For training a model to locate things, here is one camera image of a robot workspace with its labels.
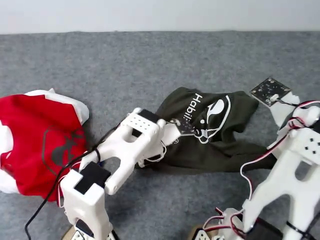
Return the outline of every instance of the circuit board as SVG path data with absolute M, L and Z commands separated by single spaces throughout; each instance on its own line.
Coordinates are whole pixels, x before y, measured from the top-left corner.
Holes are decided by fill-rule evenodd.
M 290 93 L 291 89 L 269 77 L 250 92 L 256 99 L 271 107 L 277 100 Z

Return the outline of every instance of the white cloth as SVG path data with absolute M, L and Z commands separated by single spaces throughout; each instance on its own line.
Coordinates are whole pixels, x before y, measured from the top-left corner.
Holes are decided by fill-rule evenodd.
M 83 102 L 67 96 L 57 94 L 53 88 L 51 88 L 49 91 L 34 90 L 34 91 L 27 92 L 25 95 L 28 95 L 28 96 L 44 95 L 46 99 L 59 102 L 59 103 L 73 105 L 74 111 L 81 125 L 83 125 L 89 119 L 89 109 Z M 8 126 L 2 125 L 2 122 L 0 119 L 0 155 L 12 151 L 13 148 L 14 148 L 14 138 L 13 138 L 12 132 Z M 6 194 L 19 193 L 16 180 L 2 169 L 0 169 L 0 191 Z

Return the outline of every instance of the white wire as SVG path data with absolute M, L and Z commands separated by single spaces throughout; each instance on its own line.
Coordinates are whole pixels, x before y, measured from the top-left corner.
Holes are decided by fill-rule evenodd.
M 77 161 L 76 163 L 74 163 L 74 164 L 71 166 L 71 168 L 73 168 L 75 165 L 80 164 L 80 163 L 81 163 L 81 161 Z
M 207 219 L 207 221 L 205 221 L 205 223 L 203 224 L 203 226 L 202 226 L 202 229 L 203 230 L 206 230 L 206 226 L 208 225 L 208 223 L 211 221 L 211 220 L 213 220 L 213 219 L 219 219 L 219 220 L 221 220 L 221 219 L 223 219 L 224 217 L 223 216 L 211 216 L 211 217 L 209 217 L 208 219 Z
M 246 162 L 246 163 L 244 163 L 244 164 L 241 166 L 241 168 L 240 168 L 240 175 L 241 175 L 245 180 L 247 180 L 247 182 L 249 183 L 249 190 L 250 190 L 250 192 L 249 192 L 249 197 L 248 197 L 249 200 L 251 200 L 252 195 L 253 195 L 253 186 L 252 186 L 252 183 L 251 183 L 250 179 L 249 179 L 246 175 L 244 175 L 244 172 L 243 172 L 244 167 L 245 167 L 245 166 L 248 166 L 248 165 L 250 165 L 250 164 L 255 164 L 255 163 L 261 161 L 262 159 L 266 158 L 267 156 L 269 156 L 269 155 L 274 151 L 274 149 L 276 149 L 276 147 L 277 147 L 281 142 L 283 142 L 283 141 L 286 139 L 287 135 L 288 135 L 288 133 L 287 133 L 283 138 L 281 138 L 278 142 L 276 142 L 276 143 L 272 146 L 272 148 L 270 148 L 265 154 L 261 155 L 260 157 L 258 157 L 257 159 L 255 159 L 255 160 L 253 160 L 253 161 Z M 240 211 L 236 212 L 236 213 L 234 214 L 234 216 L 235 216 L 235 215 L 242 214 L 242 213 L 244 212 L 244 210 L 245 210 L 245 209 L 242 208 Z
M 156 163 L 156 162 L 159 162 L 160 160 L 162 160 L 165 157 L 166 153 L 167 153 L 167 147 L 162 141 L 161 141 L 161 145 L 164 148 L 164 151 L 163 151 L 162 155 L 158 159 L 151 160 L 149 158 L 146 158 L 145 160 L 147 160 L 147 161 L 149 161 L 151 163 Z

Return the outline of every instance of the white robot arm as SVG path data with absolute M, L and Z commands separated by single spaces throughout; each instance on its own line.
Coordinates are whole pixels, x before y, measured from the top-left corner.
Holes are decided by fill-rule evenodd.
M 240 234 L 230 229 L 232 216 L 233 224 L 242 233 L 247 233 L 247 240 L 300 240 L 306 237 L 320 199 L 320 108 L 309 106 L 320 101 L 299 103 L 299 97 L 272 78 L 266 79 L 251 93 L 270 109 L 275 123 L 280 127 L 277 140 L 268 147 L 277 162 L 266 180 L 243 203 L 241 211 L 228 208 L 222 213 L 220 225 L 211 227 L 219 229 L 213 240 L 243 240 Z M 301 162 L 307 163 L 310 168 L 304 179 L 298 180 L 296 170 Z M 291 201 L 287 224 L 282 231 L 278 231 L 268 223 L 261 224 L 262 219 L 257 219 L 265 206 L 282 195 L 289 195 Z
M 128 179 L 135 164 L 159 155 L 182 135 L 178 126 L 141 108 L 130 113 L 94 151 L 82 158 L 79 172 L 71 170 L 61 181 L 64 209 L 78 232 L 74 239 L 112 239 L 113 226 L 105 210 L 105 193 L 114 195 Z M 120 159 L 111 174 L 98 162 L 111 157 Z

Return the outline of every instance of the black cable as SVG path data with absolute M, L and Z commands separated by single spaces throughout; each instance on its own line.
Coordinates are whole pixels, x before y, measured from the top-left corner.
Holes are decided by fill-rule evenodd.
M 279 103 L 281 103 L 281 104 L 287 104 L 287 105 L 294 106 L 294 107 L 299 106 L 298 104 L 289 103 L 289 102 L 283 101 L 283 100 L 281 100 L 281 99 L 277 99 L 276 101 L 279 102 Z
M 73 164 L 75 164 L 76 162 L 78 162 L 79 160 L 81 160 L 83 157 L 91 154 L 93 151 L 96 151 L 97 147 L 103 143 L 105 141 L 105 139 L 109 136 L 109 134 L 114 131 L 117 127 L 119 126 L 119 124 L 116 126 L 116 127 L 113 127 L 111 128 L 105 135 L 103 135 L 103 137 L 95 144 L 93 145 L 93 147 L 85 152 L 84 154 L 74 158 L 72 161 L 70 161 L 67 165 L 65 165 L 60 171 L 59 173 L 57 174 L 56 178 L 55 178 L 55 181 L 54 181 L 54 184 L 51 188 L 51 190 L 49 191 L 48 195 L 45 197 L 45 199 L 43 200 L 43 202 L 40 204 L 40 206 L 38 207 L 38 209 L 35 211 L 35 213 L 32 215 L 32 217 L 28 220 L 28 222 L 25 224 L 24 226 L 24 231 L 26 233 L 26 235 L 28 236 L 28 239 L 29 240 L 32 240 L 31 239 L 31 236 L 29 234 L 29 231 L 28 231 L 28 226 L 31 224 L 31 222 L 36 218 L 36 216 L 39 214 L 39 212 L 41 211 L 41 209 L 44 207 L 44 205 L 48 202 L 48 199 L 50 198 L 50 196 L 52 195 L 52 193 L 55 191 L 56 189 L 56 185 L 60 179 L 60 176 L 61 174 L 67 169 L 67 168 L 70 168 Z
M 309 224 L 308 228 L 306 229 L 305 233 L 309 234 L 309 232 L 311 231 L 311 229 L 316 225 L 316 223 L 320 220 L 320 211 L 314 216 L 314 218 L 312 219 L 311 223 Z

